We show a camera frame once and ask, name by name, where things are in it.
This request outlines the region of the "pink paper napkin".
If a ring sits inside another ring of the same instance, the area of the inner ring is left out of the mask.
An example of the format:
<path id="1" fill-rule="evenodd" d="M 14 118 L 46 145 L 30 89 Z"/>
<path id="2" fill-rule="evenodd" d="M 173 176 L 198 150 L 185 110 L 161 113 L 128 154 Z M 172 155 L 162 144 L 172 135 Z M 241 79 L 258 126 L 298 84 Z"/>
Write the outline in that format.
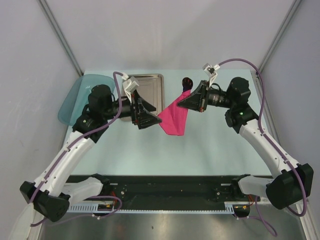
<path id="1" fill-rule="evenodd" d="M 184 100 L 190 94 L 190 89 L 182 92 L 178 98 L 158 115 L 161 119 L 159 125 L 167 135 L 183 136 L 185 134 L 188 109 L 178 106 L 178 102 Z"/>

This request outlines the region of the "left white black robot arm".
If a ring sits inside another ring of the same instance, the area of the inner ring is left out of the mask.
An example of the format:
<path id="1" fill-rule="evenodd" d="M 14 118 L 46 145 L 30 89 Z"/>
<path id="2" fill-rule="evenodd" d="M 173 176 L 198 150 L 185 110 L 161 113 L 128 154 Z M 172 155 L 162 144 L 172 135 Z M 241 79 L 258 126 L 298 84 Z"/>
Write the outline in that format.
<path id="1" fill-rule="evenodd" d="M 74 204 L 96 197 L 105 200 L 110 196 L 110 181 L 97 173 L 69 187 L 65 183 L 82 157 L 99 141 L 111 123 L 127 117 L 139 129 L 161 123 L 162 120 L 153 114 L 156 110 L 153 105 L 137 91 L 131 96 L 132 100 L 126 96 L 115 100 L 108 85 L 93 87 L 88 95 L 88 104 L 84 106 L 58 155 L 33 182 L 22 183 L 20 192 L 24 199 L 46 219 L 57 222 Z"/>

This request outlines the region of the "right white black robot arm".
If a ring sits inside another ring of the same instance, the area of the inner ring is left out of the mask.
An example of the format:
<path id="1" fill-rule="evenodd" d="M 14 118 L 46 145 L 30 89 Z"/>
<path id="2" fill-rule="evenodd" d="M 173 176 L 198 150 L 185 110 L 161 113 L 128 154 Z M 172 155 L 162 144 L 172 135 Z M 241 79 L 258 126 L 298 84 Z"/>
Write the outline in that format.
<path id="1" fill-rule="evenodd" d="M 240 175 L 231 182 L 231 196 L 237 201 L 248 195 L 267 198 L 276 209 L 282 210 L 310 196 L 314 170 L 292 158 L 260 124 L 259 116 L 248 103 L 250 95 L 249 82 L 242 77 L 233 78 L 226 91 L 202 80 L 177 105 L 200 113 L 208 106 L 226 108 L 226 124 L 254 148 L 272 176 Z"/>

